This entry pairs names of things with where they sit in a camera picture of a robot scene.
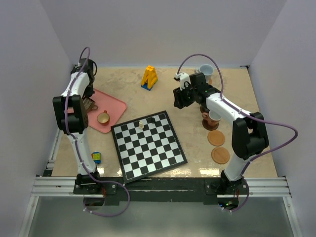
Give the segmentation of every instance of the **floor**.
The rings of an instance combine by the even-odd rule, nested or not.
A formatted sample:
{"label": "floor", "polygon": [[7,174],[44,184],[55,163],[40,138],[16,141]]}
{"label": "floor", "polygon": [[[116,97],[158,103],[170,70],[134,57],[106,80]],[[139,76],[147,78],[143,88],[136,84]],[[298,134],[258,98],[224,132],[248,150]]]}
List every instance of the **floor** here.
{"label": "floor", "polygon": [[[158,82],[151,91],[141,88],[144,68],[100,68],[94,87],[127,103],[127,109],[118,123],[166,110],[177,133],[188,163],[154,177],[218,177],[227,164],[220,165],[213,161],[211,152],[215,148],[208,140],[208,131],[202,126],[199,105],[194,103],[182,110],[173,106],[172,90],[179,87],[173,80],[176,68],[158,68]],[[193,69],[183,72],[194,73]],[[253,92],[247,69],[223,69],[225,96],[240,107],[256,112],[258,105]],[[220,89],[217,71],[212,76],[213,86]],[[218,130],[226,137],[223,145],[230,155],[232,128],[225,121],[219,123]],[[101,176],[121,176],[121,169],[114,146],[112,133],[100,133],[93,128],[87,129],[91,152],[102,154],[98,165]],[[68,138],[63,135],[58,150],[52,176],[76,176],[77,163]],[[254,161],[246,170],[245,177],[277,177],[271,154]]]}

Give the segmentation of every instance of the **blue base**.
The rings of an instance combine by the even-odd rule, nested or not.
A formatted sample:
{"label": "blue base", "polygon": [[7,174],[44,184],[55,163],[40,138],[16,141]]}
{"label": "blue base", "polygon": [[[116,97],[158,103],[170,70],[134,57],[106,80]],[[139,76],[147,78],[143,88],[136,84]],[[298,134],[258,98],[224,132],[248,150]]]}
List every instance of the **blue base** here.
{"label": "blue base", "polygon": [[147,83],[145,83],[144,85],[140,85],[142,88],[144,88],[144,89],[146,89],[146,90],[151,90],[152,88],[153,88],[153,86],[152,86],[152,88],[148,88],[148,84]]}

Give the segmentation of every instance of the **wooden coaster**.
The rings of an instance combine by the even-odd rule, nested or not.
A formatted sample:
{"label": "wooden coaster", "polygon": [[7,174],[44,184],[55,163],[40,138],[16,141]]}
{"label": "wooden coaster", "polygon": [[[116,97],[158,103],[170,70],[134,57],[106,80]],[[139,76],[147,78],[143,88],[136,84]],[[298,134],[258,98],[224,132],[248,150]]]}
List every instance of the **wooden coaster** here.
{"label": "wooden coaster", "polygon": [[207,139],[210,142],[210,144],[216,147],[222,146],[225,142],[224,134],[218,130],[210,131],[208,133]]}
{"label": "wooden coaster", "polygon": [[226,164],[229,161],[230,155],[226,148],[215,147],[212,150],[212,158],[218,164]]}

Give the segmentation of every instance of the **pink tray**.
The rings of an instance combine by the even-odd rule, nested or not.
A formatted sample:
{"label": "pink tray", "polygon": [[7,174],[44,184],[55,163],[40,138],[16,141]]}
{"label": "pink tray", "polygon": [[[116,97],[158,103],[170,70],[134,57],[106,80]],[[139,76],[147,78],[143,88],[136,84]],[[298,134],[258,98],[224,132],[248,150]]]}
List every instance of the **pink tray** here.
{"label": "pink tray", "polygon": [[[90,111],[88,113],[89,117],[89,126],[94,129],[107,133],[111,131],[111,126],[116,124],[118,119],[122,116],[124,111],[126,110],[126,103],[108,95],[102,91],[94,89],[94,94],[91,96],[91,99],[95,101],[95,104],[99,107],[97,110]],[[104,126],[100,124],[97,120],[97,117],[103,111],[107,111],[110,116],[110,122],[108,125]]]}

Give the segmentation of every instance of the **yellow toy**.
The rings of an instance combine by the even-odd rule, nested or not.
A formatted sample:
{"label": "yellow toy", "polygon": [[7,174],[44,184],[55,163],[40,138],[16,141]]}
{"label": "yellow toy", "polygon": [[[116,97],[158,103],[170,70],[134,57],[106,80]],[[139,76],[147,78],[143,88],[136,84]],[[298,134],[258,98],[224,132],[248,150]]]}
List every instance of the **yellow toy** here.
{"label": "yellow toy", "polygon": [[146,68],[141,87],[146,90],[151,90],[153,85],[158,81],[156,70],[153,66],[148,65]]}

